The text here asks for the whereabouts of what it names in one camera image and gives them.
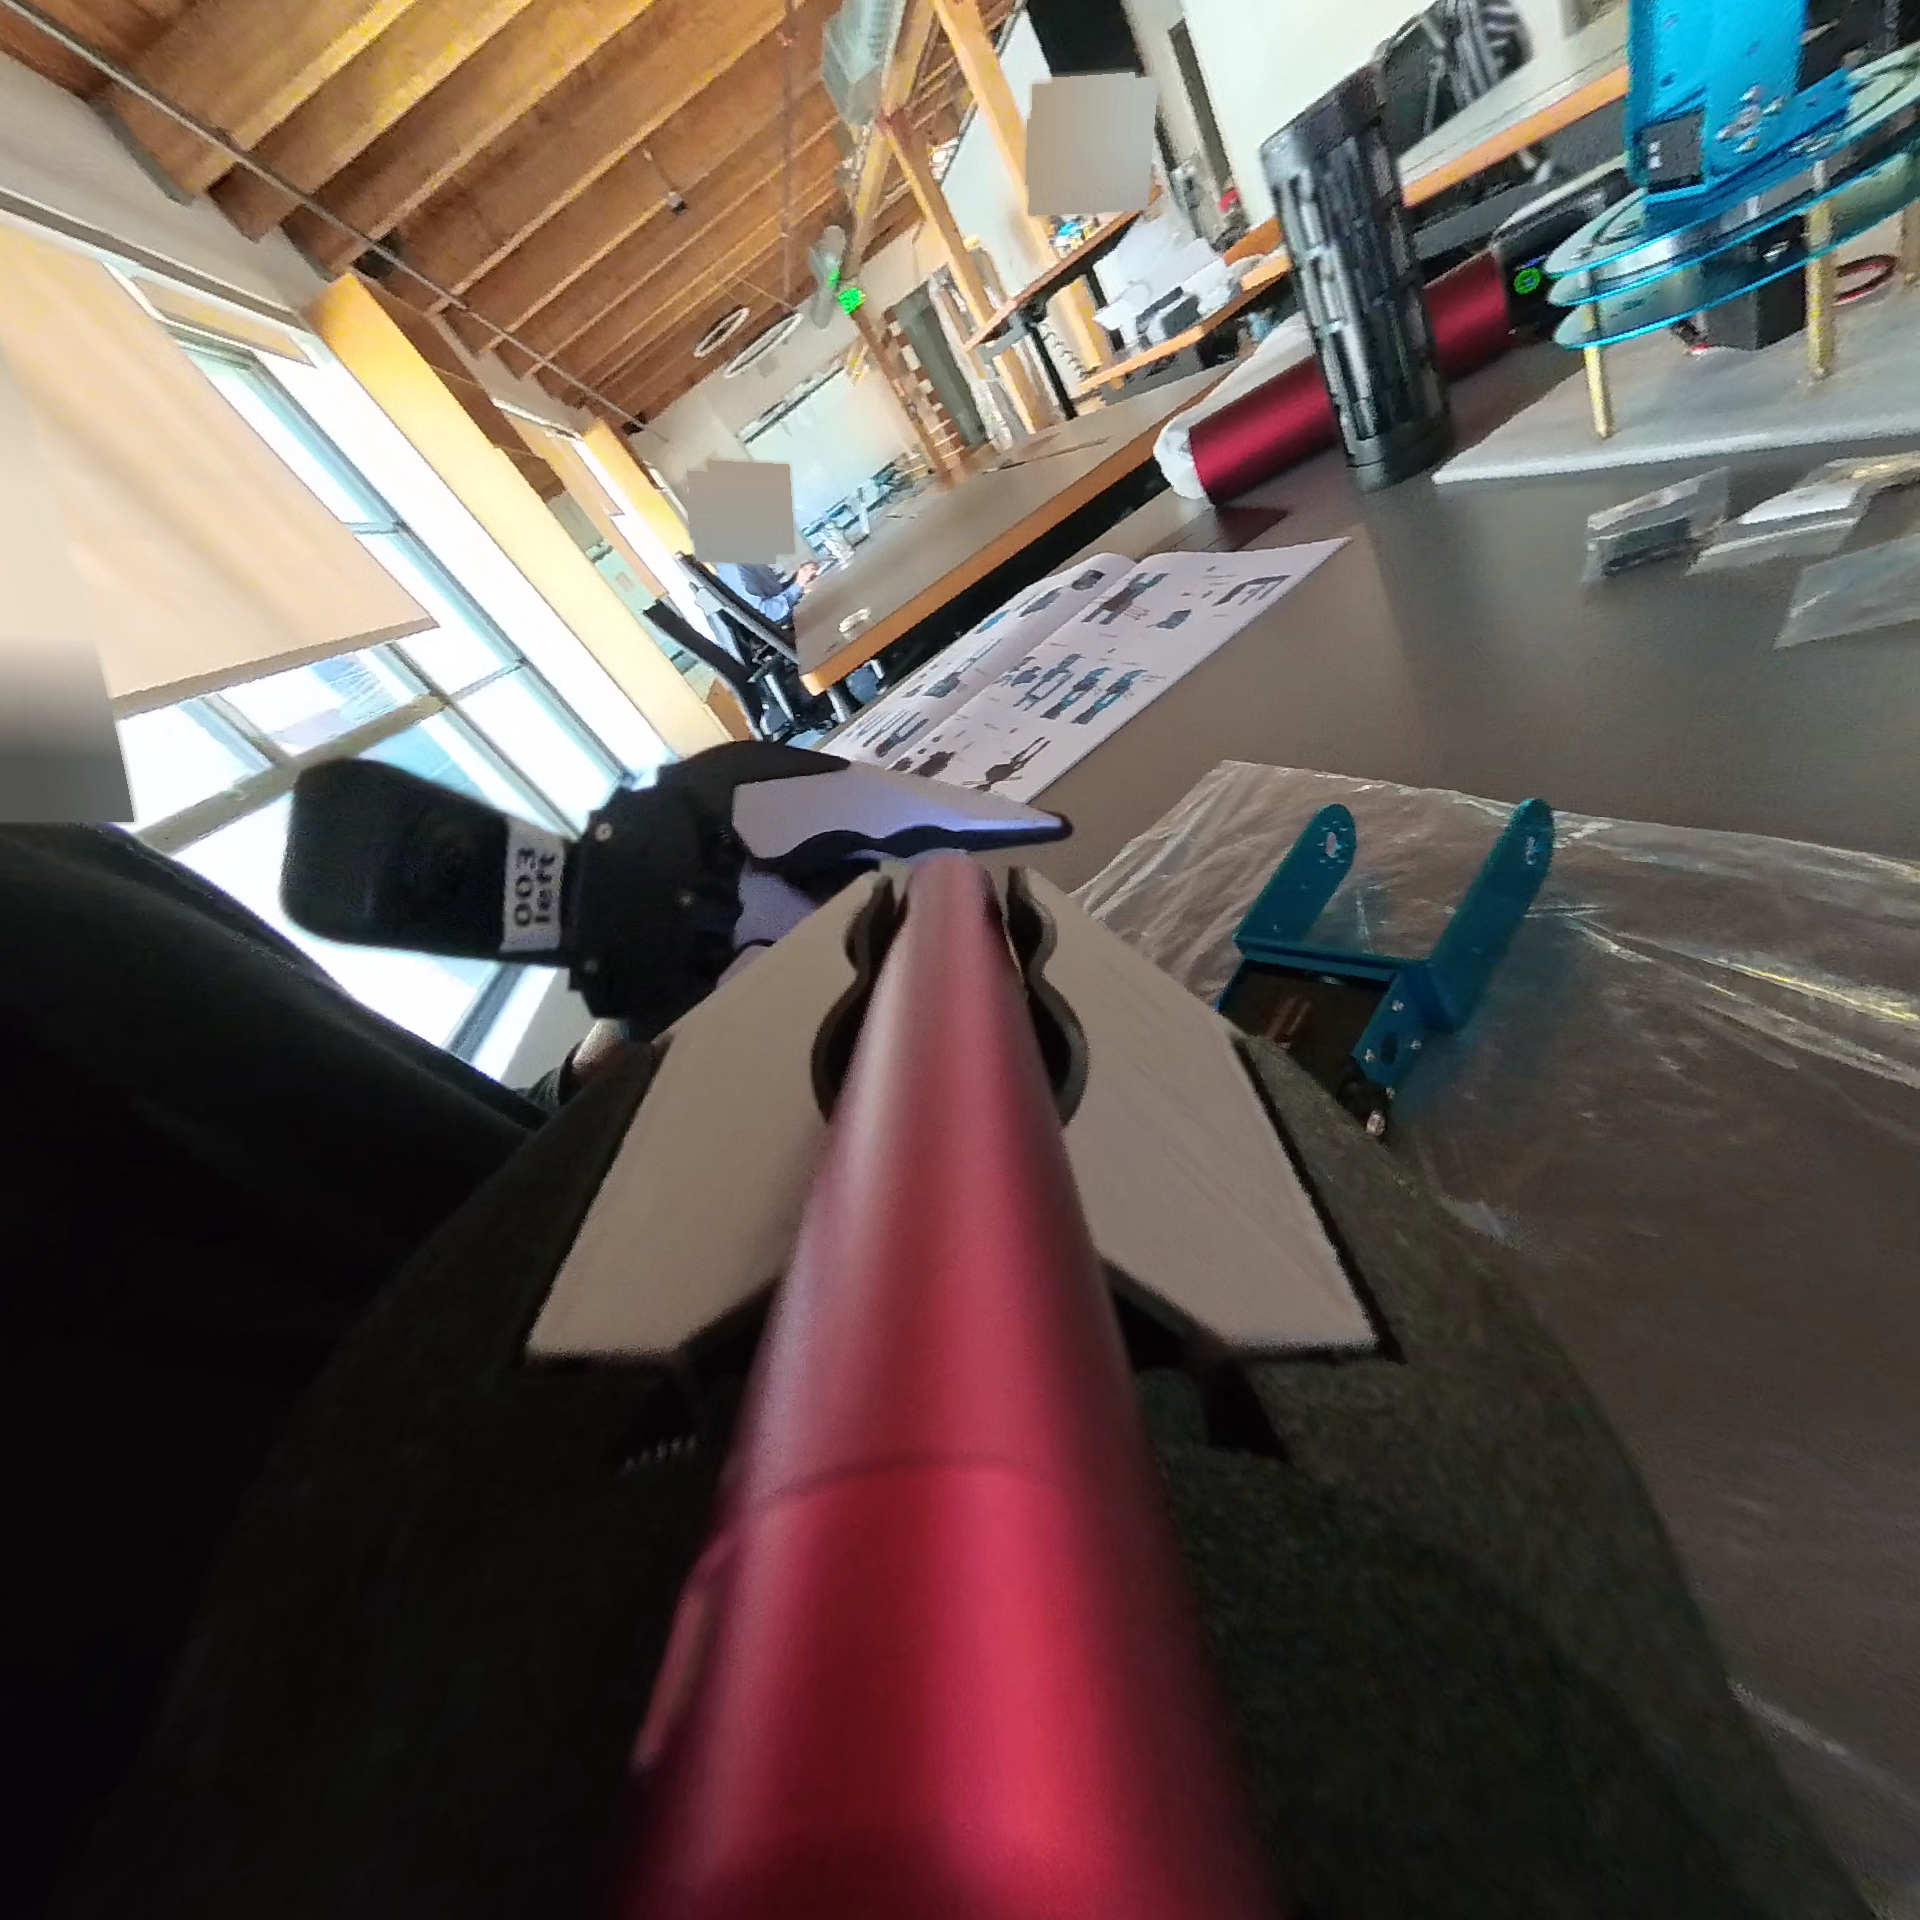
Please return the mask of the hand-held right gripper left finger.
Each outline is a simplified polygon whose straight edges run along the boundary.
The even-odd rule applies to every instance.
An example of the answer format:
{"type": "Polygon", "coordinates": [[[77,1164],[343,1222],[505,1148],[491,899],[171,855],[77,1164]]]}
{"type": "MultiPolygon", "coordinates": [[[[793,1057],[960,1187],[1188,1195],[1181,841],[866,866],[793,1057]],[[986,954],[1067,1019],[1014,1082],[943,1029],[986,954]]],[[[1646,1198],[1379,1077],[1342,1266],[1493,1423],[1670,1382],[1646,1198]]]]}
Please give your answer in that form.
{"type": "Polygon", "coordinates": [[[866,875],[665,1030],[539,1306],[532,1359],[662,1359],[781,1281],[826,1137],[812,1057],[857,984],[866,875]]]}

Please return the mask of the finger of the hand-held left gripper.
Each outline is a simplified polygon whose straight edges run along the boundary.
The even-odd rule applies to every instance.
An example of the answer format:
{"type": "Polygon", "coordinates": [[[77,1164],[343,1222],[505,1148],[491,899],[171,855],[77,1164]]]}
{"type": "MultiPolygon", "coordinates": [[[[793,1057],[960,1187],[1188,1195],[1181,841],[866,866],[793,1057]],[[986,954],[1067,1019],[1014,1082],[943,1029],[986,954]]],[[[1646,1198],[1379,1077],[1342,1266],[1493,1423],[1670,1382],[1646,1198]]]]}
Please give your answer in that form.
{"type": "Polygon", "coordinates": [[[858,860],[1061,843],[1064,814],[841,755],[784,755],[734,787],[734,833],[756,860],[858,860]]]}
{"type": "Polygon", "coordinates": [[[775,947],[866,875],[872,875],[869,859],[835,860],[803,875],[784,875],[756,859],[746,859],[735,881],[734,951],[775,947]]]}

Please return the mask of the blue bracket with black servo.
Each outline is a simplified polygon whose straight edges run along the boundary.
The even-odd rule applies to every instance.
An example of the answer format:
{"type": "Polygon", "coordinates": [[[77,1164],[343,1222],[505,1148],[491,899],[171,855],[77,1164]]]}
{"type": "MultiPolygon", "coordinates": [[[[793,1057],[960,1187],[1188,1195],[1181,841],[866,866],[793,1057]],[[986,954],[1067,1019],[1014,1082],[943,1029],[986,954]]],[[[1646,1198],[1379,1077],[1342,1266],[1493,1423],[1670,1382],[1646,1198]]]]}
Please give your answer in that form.
{"type": "Polygon", "coordinates": [[[1555,859],[1546,799],[1514,808],[1439,940],[1424,954],[1335,947],[1313,935],[1358,859],[1342,803],[1311,814],[1235,929],[1235,969],[1215,1009],[1289,1054],[1371,1140],[1430,1036],[1478,1011],[1555,859]]]}

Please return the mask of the red screwdriver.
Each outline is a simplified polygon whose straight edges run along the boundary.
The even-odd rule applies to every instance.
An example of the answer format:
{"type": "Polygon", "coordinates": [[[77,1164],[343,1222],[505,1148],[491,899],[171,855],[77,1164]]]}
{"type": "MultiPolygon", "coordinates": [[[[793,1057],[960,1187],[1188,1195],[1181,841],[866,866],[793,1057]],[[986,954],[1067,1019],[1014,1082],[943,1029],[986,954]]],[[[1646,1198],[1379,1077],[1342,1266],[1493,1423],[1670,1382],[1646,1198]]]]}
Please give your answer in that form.
{"type": "Polygon", "coordinates": [[[904,884],[614,1917],[1275,1917],[987,874],[904,884]]]}

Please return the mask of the blue robot arm base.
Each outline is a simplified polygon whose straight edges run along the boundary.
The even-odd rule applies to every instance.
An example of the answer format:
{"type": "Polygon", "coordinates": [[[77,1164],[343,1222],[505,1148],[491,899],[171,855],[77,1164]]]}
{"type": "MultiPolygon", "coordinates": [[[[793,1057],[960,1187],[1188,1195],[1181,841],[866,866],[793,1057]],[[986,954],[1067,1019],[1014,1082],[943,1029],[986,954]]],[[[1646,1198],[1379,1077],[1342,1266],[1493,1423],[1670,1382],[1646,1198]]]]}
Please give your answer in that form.
{"type": "Polygon", "coordinates": [[[1835,369],[1839,249],[1901,220],[1918,284],[1918,41],[1901,2],[1629,2],[1626,195],[1546,261],[1599,440],[1606,349],[1770,284],[1805,286],[1805,350],[1835,369]]]}

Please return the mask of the black office chair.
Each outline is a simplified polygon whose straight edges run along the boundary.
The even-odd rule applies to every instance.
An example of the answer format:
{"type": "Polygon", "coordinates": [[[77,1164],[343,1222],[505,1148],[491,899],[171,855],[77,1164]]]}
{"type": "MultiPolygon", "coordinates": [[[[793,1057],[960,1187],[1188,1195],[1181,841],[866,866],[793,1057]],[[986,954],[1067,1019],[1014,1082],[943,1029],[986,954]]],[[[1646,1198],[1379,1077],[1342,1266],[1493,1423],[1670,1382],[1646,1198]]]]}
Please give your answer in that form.
{"type": "Polygon", "coordinates": [[[671,557],[669,591],[649,607],[644,623],[677,667],[697,664],[729,689],[756,737],[797,742],[847,714],[845,698],[803,685],[797,629],[756,614],[703,560],[671,557]]]}

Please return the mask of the large window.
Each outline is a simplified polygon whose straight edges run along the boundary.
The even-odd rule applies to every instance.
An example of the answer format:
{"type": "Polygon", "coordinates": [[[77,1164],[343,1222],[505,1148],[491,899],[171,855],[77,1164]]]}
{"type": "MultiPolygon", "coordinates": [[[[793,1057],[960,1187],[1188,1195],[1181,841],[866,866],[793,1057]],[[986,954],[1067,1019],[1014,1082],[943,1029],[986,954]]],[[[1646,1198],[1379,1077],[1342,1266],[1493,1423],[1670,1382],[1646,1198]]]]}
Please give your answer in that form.
{"type": "Polygon", "coordinates": [[[132,833],[258,912],[373,1011],[524,1083],[586,1033],[562,975],[325,944],[278,904],[293,777],[369,755],[577,828],[671,746],[338,365],[186,333],[203,384],[425,614],[389,642],[255,673],[120,724],[132,833]]]}

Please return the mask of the white crumpled wrap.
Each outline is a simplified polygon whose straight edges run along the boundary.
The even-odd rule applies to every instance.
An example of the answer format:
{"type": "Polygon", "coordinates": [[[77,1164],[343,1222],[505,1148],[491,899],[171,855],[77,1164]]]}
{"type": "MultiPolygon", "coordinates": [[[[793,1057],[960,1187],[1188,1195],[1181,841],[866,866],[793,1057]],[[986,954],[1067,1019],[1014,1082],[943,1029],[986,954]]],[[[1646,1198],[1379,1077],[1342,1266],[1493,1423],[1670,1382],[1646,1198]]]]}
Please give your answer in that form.
{"type": "Polygon", "coordinates": [[[1329,384],[1308,318],[1295,314],[1163,421],[1156,457],[1178,496],[1229,503],[1335,437],[1329,384]]]}

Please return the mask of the large clear plastic bag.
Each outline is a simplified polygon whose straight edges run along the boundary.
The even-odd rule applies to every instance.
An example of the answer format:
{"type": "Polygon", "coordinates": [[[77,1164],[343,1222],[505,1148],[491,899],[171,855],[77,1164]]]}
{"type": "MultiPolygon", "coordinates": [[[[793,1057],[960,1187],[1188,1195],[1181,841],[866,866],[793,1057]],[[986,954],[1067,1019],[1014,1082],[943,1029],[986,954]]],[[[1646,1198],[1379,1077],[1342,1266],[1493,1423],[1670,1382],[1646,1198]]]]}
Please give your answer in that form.
{"type": "Polygon", "coordinates": [[[1839,1851],[1918,1885],[1918,859],[1561,811],[1391,1148],[1515,1255],[1839,1851]]]}

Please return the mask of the person's dark clothing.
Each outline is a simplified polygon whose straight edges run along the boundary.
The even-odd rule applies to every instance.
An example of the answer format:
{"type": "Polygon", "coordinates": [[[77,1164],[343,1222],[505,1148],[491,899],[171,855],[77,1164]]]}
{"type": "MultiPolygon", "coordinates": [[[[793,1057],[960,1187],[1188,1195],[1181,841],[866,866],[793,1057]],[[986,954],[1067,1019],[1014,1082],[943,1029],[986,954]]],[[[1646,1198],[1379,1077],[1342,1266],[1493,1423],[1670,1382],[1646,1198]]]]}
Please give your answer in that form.
{"type": "Polygon", "coordinates": [[[45,1917],[347,1331],[577,1086],[117,825],[3,828],[3,1914],[45,1917]]]}

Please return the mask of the red metal tube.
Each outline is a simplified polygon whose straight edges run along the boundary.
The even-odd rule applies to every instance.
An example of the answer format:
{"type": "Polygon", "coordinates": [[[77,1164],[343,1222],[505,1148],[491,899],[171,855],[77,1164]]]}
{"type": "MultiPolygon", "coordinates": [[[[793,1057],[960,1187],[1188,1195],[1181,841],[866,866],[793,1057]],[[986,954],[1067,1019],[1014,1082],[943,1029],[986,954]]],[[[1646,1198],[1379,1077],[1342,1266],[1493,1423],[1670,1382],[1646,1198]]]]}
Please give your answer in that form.
{"type": "MultiPolygon", "coordinates": [[[[1514,271],[1493,249],[1427,282],[1445,380],[1500,356],[1514,340],[1514,271]]],[[[1206,397],[1163,421],[1156,457],[1171,491],[1229,503],[1339,441],[1308,318],[1286,315],[1206,397]]]]}

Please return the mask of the beige roller blind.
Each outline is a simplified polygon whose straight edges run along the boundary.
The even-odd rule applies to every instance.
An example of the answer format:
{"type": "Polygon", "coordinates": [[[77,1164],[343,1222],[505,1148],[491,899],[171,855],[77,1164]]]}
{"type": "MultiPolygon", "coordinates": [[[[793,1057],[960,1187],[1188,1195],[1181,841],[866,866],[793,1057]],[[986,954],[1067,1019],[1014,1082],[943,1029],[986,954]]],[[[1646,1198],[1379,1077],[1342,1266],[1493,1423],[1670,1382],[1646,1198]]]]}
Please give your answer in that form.
{"type": "Polygon", "coordinates": [[[107,262],[3,229],[3,644],[137,714],[429,627],[107,262]]]}

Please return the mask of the black cylinder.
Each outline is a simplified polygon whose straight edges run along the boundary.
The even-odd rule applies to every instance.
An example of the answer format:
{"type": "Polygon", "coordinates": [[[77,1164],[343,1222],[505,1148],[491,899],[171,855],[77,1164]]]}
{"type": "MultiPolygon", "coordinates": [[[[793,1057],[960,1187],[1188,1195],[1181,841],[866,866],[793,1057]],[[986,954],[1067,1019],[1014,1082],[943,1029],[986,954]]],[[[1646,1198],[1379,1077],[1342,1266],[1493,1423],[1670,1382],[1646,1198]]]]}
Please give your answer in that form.
{"type": "Polygon", "coordinates": [[[1379,70],[1270,134],[1260,170],[1358,490],[1398,485],[1454,447],[1454,415],[1379,70]]]}

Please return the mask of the white foam sheet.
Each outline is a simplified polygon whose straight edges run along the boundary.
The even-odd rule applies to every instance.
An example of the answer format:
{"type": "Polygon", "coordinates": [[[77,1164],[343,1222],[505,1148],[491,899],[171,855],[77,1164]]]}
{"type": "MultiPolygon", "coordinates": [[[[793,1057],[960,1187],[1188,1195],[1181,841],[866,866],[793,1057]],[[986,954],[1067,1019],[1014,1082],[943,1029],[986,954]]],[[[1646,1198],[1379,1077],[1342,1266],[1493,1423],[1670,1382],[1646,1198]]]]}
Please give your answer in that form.
{"type": "Polygon", "coordinates": [[[1439,485],[1585,474],[1777,444],[1877,441],[1918,433],[1918,331],[1870,331],[1811,378],[1805,353],[1662,356],[1612,349],[1612,433],[1599,437],[1588,384],[1569,375],[1436,469],[1439,485]]]}

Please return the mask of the pile of small screw bags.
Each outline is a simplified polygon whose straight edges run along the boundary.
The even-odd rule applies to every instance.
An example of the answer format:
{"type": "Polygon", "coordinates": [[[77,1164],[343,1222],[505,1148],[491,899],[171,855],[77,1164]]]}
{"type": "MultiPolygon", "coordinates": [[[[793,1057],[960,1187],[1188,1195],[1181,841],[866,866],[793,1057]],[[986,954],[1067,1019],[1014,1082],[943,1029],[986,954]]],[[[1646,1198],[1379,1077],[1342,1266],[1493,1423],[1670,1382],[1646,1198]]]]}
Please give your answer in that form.
{"type": "Polygon", "coordinates": [[[1848,454],[1732,515],[1729,469],[1675,479],[1585,519],[1585,585],[1682,561],[1709,576],[1798,561],[1777,648],[1887,632],[1918,623],[1918,532],[1849,551],[1874,507],[1918,491],[1918,450],[1848,454]]]}

